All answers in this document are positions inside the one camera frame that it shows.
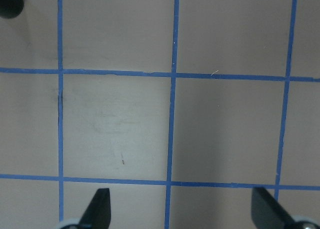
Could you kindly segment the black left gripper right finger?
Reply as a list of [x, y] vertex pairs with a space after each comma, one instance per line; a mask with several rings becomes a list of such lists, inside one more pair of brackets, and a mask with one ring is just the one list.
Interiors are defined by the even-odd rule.
[[251, 219], [257, 229], [297, 229], [298, 224], [264, 187], [251, 192]]

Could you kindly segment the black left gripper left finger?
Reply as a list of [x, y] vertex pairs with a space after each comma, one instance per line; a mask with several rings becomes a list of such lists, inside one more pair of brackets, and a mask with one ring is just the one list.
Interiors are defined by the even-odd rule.
[[80, 218], [79, 229], [108, 229], [111, 224], [111, 196], [109, 188], [99, 188]]

